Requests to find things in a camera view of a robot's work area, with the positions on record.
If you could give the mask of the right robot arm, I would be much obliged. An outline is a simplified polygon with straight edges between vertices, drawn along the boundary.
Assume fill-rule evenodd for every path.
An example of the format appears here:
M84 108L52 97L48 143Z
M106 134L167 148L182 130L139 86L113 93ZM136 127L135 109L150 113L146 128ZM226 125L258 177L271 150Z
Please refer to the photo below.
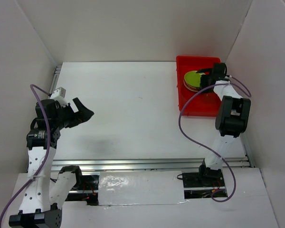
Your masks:
M247 98L238 94L235 90L238 85L230 81L231 76L227 75L227 66L224 63L215 63L212 68L200 69L197 72L201 74L200 89L213 86L207 91L212 90L221 100L215 120L218 136L210 154L200 165L197 175L199 184L208 186L222 176L225 155L233 141L247 129L251 93L247 91Z

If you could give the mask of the cream plate with motifs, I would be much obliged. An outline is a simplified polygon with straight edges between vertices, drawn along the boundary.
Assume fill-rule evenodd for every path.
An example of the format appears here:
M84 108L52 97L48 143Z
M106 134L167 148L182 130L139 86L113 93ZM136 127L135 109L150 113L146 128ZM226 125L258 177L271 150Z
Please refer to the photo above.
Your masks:
M198 91L201 90L200 87L193 87L193 86L190 86L189 84L187 84L186 81L183 81L183 83L184 83L184 86L185 86L189 91L192 91L192 92L197 93Z

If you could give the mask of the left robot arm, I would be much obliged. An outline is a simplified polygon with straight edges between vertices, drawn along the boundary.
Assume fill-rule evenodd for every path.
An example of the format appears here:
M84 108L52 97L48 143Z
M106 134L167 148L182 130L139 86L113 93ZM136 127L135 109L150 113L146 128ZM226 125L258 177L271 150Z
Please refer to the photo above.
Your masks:
M94 115L78 98L73 102L77 112L62 98L41 100L35 106L37 116L27 134L28 182L22 188L24 196L18 213L9 218L12 228L60 227L62 206L69 191L84 185L79 166L71 165L62 167L53 187L50 186L60 131L85 123Z

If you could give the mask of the lime green plate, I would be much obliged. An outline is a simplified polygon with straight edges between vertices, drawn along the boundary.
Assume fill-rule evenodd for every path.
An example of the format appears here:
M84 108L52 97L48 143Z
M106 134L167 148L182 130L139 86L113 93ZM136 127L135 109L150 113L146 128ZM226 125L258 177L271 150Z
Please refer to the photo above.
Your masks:
M184 75L184 81L188 86L199 88L202 75L204 75L204 73L189 71Z

